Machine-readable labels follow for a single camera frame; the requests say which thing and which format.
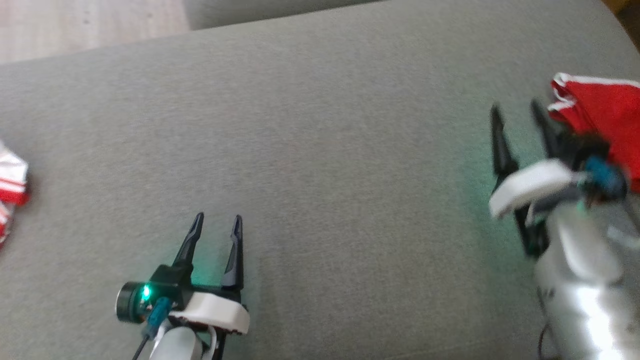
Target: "couch cushion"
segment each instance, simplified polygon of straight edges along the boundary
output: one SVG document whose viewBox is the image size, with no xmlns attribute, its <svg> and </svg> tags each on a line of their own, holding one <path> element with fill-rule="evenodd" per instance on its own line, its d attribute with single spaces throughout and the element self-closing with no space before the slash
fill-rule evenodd
<svg viewBox="0 0 640 360">
<path fill-rule="evenodd" d="M 535 359 L 488 112 L 538 159 L 529 101 L 557 71 L 640 79 L 640 56 L 599 0 L 393 0 L 0 67 L 0 137 L 33 171 L 0 359 L 130 358 L 116 293 L 197 211 L 196 282 L 244 216 L 252 325 L 225 360 Z"/>
<path fill-rule="evenodd" d="M 192 30 L 316 12 L 375 0 L 182 0 Z"/>
</svg>

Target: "white bracket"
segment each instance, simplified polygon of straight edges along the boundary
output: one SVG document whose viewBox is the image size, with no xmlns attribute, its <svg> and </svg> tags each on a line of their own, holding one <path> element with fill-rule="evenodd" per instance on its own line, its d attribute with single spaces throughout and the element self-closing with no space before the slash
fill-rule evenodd
<svg viewBox="0 0 640 360">
<path fill-rule="evenodd" d="M 193 293 L 183 311 L 172 311 L 169 316 L 240 334 L 249 332 L 249 312 L 242 304 L 211 293 Z"/>
<path fill-rule="evenodd" d="M 507 176 L 489 200 L 493 218 L 557 193 L 569 186 L 575 174 L 562 161 L 547 159 Z"/>
</svg>

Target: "cable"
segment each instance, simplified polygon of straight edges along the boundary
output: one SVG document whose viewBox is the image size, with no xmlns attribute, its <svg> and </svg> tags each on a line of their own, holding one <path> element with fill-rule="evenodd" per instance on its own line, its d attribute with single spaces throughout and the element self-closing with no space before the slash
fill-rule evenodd
<svg viewBox="0 0 640 360">
<path fill-rule="evenodd" d="M 548 328 L 549 324 L 546 323 L 542 328 L 542 331 L 540 332 L 540 337 L 538 338 L 538 360 L 545 360 L 545 358 L 542 356 L 542 340 L 545 338 L 545 332 Z"/>
<path fill-rule="evenodd" d="M 136 354 L 133 355 L 133 358 L 131 360 L 138 360 L 138 357 L 142 353 L 142 349 L 145 348 L 145 345 L 147 344 L 147 341 L 149 341 L 149 335 L 144 335 L 142 337 L 142 342 L 140 343 L 140 346 L 138 346 L 138 349 L 136 350 Z"/>
<path fill-rule="evenodd" d="M 171 307 L 172 301 L 168 297 L 161 297 L 156 301 L 154 308 L 151 310 L 151 314 L 147 317 L 147 326 L 145 326 L 142 331 L 142 342 L 140 343 L 140 346 L 138 346 L 138 350 L 131 360 L 138 360 L 138 357 L 140 356 L 140 353 L 142 353 L 142 349 L 145 348 L 147 341 L 149 341 L 150 338 L 155 338 L 160 325 L 162 325 L 162 322 L 167 318 L 167 316 L 169 316 Z"/>
</svg>

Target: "black cable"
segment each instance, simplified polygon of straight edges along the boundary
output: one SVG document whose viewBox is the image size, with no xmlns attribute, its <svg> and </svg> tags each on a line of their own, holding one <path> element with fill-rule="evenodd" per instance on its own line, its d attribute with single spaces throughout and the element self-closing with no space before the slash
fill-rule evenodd
<svg viewBox="0 0 640 360">
<path fill-rule="evenodd" d="M 149 335 L 144 335 L 142 337 L 142 342 L 140 343 L 140 346 L 138 346 L 136 354 L 133 355 L 133 359 L 131 359 L 131 360 L 138 360 L 138 356 L 140 356 L 140 354 L 142 353 L 142 350 L 145 348 L 145 345 L 147 344 L 147 341 L 149 341 Z"/>
<path fill-rule="evenodd" d="M 549 328 L 549 324 L 546 323 L 545 326 L 542 328 L 542 331 L 540 332 L 540 337 L 538 338 L 538 360 L 545 360 L 545 358 L 542 357 L 542 340 L 545 338 L 545 332 L 547 331 L 548 328 Z"/>
</svg>

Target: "wooden floor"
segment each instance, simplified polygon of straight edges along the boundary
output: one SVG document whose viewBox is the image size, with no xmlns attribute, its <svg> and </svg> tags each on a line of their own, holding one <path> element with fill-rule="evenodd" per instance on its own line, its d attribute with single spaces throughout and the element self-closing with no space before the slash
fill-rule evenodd
<svg viewBox="0 0 640 360">
<path fill-rule="evenodd" d="M 0 0 L 0 63 L 187 31 L 182 0 Z"/>
</svg>

